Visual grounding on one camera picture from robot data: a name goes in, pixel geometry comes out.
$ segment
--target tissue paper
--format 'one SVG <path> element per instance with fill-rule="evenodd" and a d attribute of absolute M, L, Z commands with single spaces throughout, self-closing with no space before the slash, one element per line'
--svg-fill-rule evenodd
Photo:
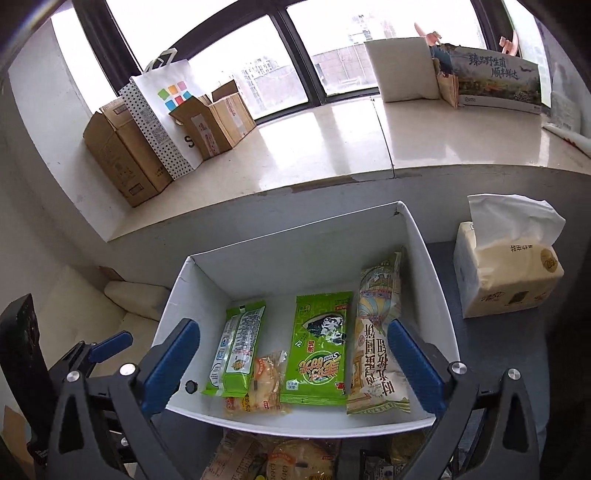
<path fill-rule="evenodd" d="M 477 249 L 517 240 L 551 246 L 566 223 L 545 200 L 521 195 L 469 195 L 468 203 Z"/>
<path fill-rule="evenodd" d="M 520 195 L 468 197 L 453 254 L 464 318 L 540 305 L 564 270 L 552 244 L 565 220 L 548 202 Z"/>

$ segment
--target window sill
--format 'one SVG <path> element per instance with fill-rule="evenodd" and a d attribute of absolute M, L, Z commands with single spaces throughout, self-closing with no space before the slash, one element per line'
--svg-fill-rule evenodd
<path fill-rule="evenodd" d="M 591 160 L 541 128 L 542 116 L 452 109 L 443 100 L 360 98 L 261 125 L 129 211 L 111 240 L 185 213 L 250 195 L 420 175 L 457 165 L 529 166 L 591 175 Z"/>

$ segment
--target window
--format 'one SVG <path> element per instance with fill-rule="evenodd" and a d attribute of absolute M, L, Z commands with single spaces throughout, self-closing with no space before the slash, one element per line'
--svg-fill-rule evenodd
<path fill-rule="evenodd" d="M 142 68 L 179 38 L 235 0 L 107 0 Z"/>
<path fill-rule="evenodd" d="M 486 48 L 470 0 L 306 0 L 287 11 L 329 95 L 377 86 L 363 42 L 418 37 L 415 22 L 444 42 Z"/>
<path fill-rule="evenodd" d="M 72 4 L 55 13 L 51 23 L 68 69 L 90 111 L 114 100 L 117 95 L 100 68 Z"/>
<path fill-rule="evenodd" d="M 521 57 L 538 64 L 542 85 L 542 103 L 550 106 L 552 84 L 550 83 L 548 58 L 535 17 L 517 0 L 503 0 L 503 3 L 519 37 Z"/>
<path fill-rule="evenodd" d="M 253 118 L 308 101 L 269 17 L 235 30 L 189 63 L 197 82 L 207 92 L 235 79 Z"/>

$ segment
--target colorful logo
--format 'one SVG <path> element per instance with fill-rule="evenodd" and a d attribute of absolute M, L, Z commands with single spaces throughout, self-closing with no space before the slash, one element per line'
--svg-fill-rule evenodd
<path fill-rule="evenodd" d="M 163 88 L 158 92 L 158 96 L 164 101 L 164 104 L 171 112 L 185 100 L 192 97 L 184 82 L 178 82 L 168 88 Z"/>
<path fill-rule="evenodd" d="M 312 385 L 330 382 L 339 373 L 340 353 L 321 351 L 298 364 L 298 372 Z"/>

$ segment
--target green snack bag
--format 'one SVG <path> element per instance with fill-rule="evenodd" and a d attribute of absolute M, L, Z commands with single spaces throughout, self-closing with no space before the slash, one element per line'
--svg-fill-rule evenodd
<path fill-rule="evenodd" d="M 202 393 L 218 397 L 243 397 L 247 394 L 264 311 L 264 301 L 226 311 L 222 338 Z"/>
<path fill-rule="evenodd" d="M 349 291 L 297 297 L 281 401 L 344 405 Z"/>

